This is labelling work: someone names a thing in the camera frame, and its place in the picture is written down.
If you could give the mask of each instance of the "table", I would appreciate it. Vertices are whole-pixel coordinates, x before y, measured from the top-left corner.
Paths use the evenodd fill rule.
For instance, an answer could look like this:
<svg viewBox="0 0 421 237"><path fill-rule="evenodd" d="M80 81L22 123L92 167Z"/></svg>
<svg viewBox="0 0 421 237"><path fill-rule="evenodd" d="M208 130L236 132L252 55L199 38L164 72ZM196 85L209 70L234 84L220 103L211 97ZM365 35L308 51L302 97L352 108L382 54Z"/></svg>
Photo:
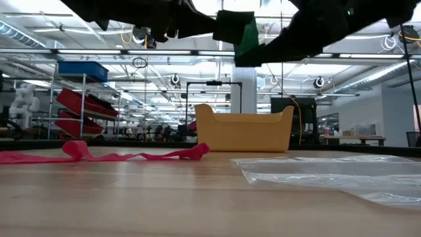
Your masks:
<svg viewBox="0 0 421 237"><path fill-rule="evenodd" d="M385 137L382 136L320 136L329 145L329 140L360 140L361 144L366 144L366 141L378 141L380 146L384 146Z"/></svg>
<svg viewBox="0 0 421 237"><path fill-rule="evenodd" d="M91 148L94 155L142 151L171 150ZM62 155L57 149L25 153ZM419 236L421 211L336 190L252 186L229 161L348 155L356 153L210 153L202 161L0 166L0 236Z"/></svg>

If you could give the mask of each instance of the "yellow plastic container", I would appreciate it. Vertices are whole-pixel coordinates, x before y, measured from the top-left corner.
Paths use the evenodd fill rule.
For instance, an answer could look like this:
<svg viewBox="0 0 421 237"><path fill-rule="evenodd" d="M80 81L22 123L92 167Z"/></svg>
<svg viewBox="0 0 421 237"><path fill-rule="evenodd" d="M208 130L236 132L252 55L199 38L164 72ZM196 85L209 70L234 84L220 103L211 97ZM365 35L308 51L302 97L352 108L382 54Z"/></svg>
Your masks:
<svg viewBox="0 0 421 237"><path fill-rule="evenodd" d="M211 151L285 152L291 136L293 106L271 115L213 113L209 105L196 105L199 143Z"/></svg>

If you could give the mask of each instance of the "red fabric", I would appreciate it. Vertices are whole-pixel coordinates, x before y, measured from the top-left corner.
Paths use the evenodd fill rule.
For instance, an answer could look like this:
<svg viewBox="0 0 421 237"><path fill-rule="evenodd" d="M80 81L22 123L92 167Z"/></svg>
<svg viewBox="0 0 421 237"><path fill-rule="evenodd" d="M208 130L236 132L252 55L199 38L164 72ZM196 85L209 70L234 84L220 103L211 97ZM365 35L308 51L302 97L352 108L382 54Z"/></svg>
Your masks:
<svg viewBox="0 0 421 237"><path fill-rule="evenodd" d="M83 158L88 161L127 161L128 159L143 156L148 161L173 161L174 158L189 159L198 161L202 156L209 152L207 144L199 144L191 149L182 151L175 151L166 155L150 155L146 153L117 155L111 153L102 157L94 157L89 152L87 144L84 141L66 142L63 147L63 152L70 156L70 158L62 157L42 157L37 155L25 155L13 151L0 151L0 164L38 164L38 163L68 163L81 161Z"/></svg>

